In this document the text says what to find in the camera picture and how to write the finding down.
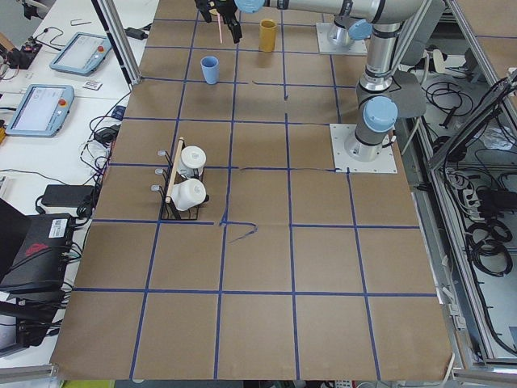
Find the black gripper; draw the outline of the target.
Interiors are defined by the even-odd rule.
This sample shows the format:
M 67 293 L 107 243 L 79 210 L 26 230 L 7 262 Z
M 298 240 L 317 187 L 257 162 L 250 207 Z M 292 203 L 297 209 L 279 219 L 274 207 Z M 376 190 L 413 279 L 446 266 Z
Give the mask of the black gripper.
M 237 6 L 234 1 L 223 0 L 195 0 L 198 11 L 206 23 L 212 22 L 210 11 L 215 10 L 221 14 L 223 22 L 227 25 L 232 35 L 233 42 L 238 44 L 242 38 L 241 24 L 236 19 Z

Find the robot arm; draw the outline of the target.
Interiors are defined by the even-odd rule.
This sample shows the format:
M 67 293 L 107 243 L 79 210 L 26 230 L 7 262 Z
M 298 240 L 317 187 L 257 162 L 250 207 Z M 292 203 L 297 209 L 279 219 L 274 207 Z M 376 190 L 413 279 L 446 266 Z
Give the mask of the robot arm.
M 205 1 L 195 0 L 196 8 L 202 14 L 206 23 L 212 22 L 210 10 L 216 10 L 222 17 L 223 23 L 231 31 L 233 42 L 238 44 L 242 38 L 242 29 L 237 21 L 236 12 L 253 14 L 263 7 L 273 7 L 279 10 L 309 11 L 334 15 L 334 24 L 339 32 L 345 32 L 352 40 L 364 40 L 372 34 L 372 25 L 366 19 L 351 17 L 352 1 Z
M 422 11 L 424 1 L 236 1 L 240 11 L 255 13 L 262 7 L 310 11 L 363 19 L 372 25 L 367 64 L 356 94 L 358 122 L 345 140 L 346 152 L 360 162 L 371 162 L 381 152 L 382 141 L 397 120 L 397 105 L 388 97 L 397 67 L 395 49 L 402 24 Z

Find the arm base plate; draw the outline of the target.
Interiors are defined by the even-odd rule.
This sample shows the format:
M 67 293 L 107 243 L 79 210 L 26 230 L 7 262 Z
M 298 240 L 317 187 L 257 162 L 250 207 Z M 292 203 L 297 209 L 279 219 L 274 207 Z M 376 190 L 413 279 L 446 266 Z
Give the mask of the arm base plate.
M 316 23 L 317 42 L 320 54 L 360 56 L 367 55 L 364 40 L 353 40 L 346 28 L 334 23 Z
M 379 145 L 364 145 L 355 137 L 355 124 L 330 124 L 334 169 L 341 173 L 397 174 L 389 135 Z

